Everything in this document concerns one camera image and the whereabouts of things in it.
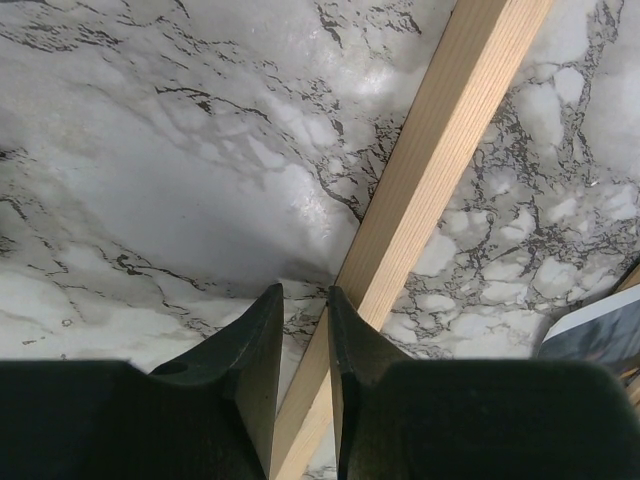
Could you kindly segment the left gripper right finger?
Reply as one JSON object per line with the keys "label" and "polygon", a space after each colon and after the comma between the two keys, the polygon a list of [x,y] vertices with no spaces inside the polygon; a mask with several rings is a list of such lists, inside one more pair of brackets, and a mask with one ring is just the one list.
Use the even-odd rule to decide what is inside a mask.
{"label": "left gripper right finger", "polygon": [[639,419],[604,368],[417,360],[328,294],[341,479],[635,479]]}

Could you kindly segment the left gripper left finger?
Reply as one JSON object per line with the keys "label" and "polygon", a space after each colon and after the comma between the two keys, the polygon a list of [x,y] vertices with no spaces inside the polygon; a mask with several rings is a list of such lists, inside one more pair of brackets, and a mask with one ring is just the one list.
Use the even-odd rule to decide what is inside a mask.
{"label": "left gripper left finger", "polygon": [[5,479],[264,479],[271,464],[284,298],[143,372],[121,360],[1,365]]}

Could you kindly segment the colour photo print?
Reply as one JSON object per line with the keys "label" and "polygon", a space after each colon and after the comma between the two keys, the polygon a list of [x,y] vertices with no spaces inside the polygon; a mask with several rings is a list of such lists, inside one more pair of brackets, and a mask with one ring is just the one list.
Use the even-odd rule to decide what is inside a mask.
{"label": "colour photo print", "polygon": [[627,375],[639,368],[639,287],[560,318],[537,352],[547,360],[589,361]]}

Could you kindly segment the light wooden picture frame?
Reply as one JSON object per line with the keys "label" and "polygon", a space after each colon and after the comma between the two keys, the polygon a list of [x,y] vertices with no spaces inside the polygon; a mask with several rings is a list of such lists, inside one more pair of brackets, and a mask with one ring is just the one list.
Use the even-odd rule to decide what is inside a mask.
{"label": "light wooden picture frame", "polygon": [[455,5],[336,280],[373,328],[388,317],[550,7]]}

